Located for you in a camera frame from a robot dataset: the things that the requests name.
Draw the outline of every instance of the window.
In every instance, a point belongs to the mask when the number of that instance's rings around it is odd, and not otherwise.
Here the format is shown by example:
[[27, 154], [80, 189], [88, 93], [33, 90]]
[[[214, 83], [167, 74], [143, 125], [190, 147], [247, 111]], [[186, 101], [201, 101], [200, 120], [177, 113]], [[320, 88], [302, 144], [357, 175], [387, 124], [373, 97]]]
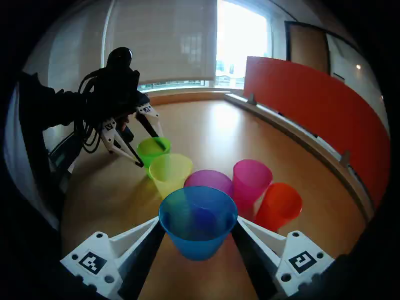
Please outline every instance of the window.
[[247, 57], [267, 56], [267, 19], [218, 0], [217, 22], [215, 87], [243, 89]]
[[205, 87], [208, 85], [204, 80], [179, 80], [179, 81], [164, 81], [156, 83], [140, 84], [137, 89], [141, 92], [149, 92], [159, 89], [180, 89], [180, 88], [196, 88]]
[[224, 62], [223, 61], [221, 61], [221, 60], [217, 60], [216, 61], [216, 68], [215, 68], [217, 71], [221, 71], [221, 72], [223, 72], [224, 71]]

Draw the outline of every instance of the orange plastic cup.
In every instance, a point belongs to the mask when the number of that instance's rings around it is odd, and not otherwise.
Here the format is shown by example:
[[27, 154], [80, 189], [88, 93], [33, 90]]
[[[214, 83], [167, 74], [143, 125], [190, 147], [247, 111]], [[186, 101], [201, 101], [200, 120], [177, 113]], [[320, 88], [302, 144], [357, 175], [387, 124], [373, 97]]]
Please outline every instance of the orange plastic cup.
[[266, 190], [255, 223], [273, 232], [295, 219], [302, 211], [299, 193], [286, 183], [273, 183]]

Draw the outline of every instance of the black cable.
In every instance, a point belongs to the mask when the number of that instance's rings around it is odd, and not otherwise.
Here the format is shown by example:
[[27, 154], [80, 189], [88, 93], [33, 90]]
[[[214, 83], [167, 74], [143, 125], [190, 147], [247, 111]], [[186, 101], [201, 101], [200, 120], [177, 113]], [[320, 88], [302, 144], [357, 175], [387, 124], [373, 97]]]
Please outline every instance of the black cable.
[[[86, 75], [79, 85], [78, 93], [81, 93], [81, 89], [82, 89], [82, 86], [84, 85], [85, 81], [89, 80], [87, 82], [86, 86], [84, 87], [83, 93], [82, 93], [85, 96], [85, 106], [86, 106], [87, 110], [89, 110], [88, 97], [91, 94], [90, 90], [95, 85], [96, 76], [100, 72], [101, 72], [101, 69], [94, 71], [94, 72], [90, 73], [89, 75]], [[93, 130], [94, 130], [94, 137], [90, 142], [88, 142], [89, 138], [92, 136]], [[89, 124], [88, 120], [84, 120], [83, 118], [82, 119], [79, 118], [74, 121], [74, 132], [80, 137], [83, 149], [89, 154], [94, 153], [99, 147], [100, 140], [101, 140], [101, 134], [99, 132], [100, 130], [101, 130], [101, 123]], [[87, 147], [91, 147], [95, 143], [96, 138], [97, 138], [97, 142], [96, 142], [94, 148], [88, 149]]]

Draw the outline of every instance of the blue plastic cup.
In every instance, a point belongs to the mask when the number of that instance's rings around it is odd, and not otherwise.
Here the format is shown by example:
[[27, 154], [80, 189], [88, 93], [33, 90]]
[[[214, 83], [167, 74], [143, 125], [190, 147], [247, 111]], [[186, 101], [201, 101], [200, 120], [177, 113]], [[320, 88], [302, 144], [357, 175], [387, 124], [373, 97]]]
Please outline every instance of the blue plastic cup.
[[206, 186], [189, 186], [169, 194], [158, 211], [161, 226], [180, 253], [192, 261], [212, 257], [238, 219], [234, 201]]

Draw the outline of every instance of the table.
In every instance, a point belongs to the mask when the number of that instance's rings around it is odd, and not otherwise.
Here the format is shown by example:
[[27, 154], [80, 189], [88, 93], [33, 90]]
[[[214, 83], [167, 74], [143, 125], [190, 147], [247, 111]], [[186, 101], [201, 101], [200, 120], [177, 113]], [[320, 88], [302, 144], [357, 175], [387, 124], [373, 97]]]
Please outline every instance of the table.
[[[282, 227], [306, 234], [332, 257], [348, 253], [365, 228], [353, 199], [319, 160], [291, 138], [254, 115], [223, 100], [156, 106], [172, 152], [190, 157], [194, 171], [212, 169], [232, 178], [241, 159], [266, 164], [274, 182], [294, 187], [303, 199], [300, 216]], [[128, 124], [136, 146], [148, 134], [134, 119]], [[102, 143], [82, 151], [69, 182], [61, 236], [66, 255], [95, 231], [109, 237], [158, 214], [162, 199], [154, 183]], [[160, 245], [140, 299], [256, 299], [232, 236], [211, 259], [181, 256], [168, 235]]]

